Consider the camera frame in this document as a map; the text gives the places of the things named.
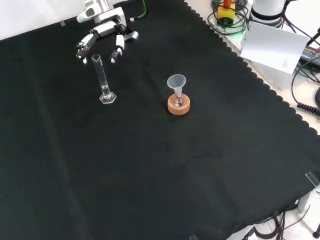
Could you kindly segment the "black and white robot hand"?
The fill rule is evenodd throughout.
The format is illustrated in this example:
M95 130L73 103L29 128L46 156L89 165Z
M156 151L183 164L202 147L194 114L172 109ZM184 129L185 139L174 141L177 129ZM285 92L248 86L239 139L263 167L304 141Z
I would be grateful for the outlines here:
M125 51L126 43L135 41L139 37L137 31L132 31L126 22L124 11L121 7L109 9L99 14L97 4L87 8L78 17L78 21L94 20L96 26L87 31L86 36L76 44L76 58L84 64L88 62L88 55L93 46L100 40L111 35L116 36L115 49L110 54L109 60L115 64Z

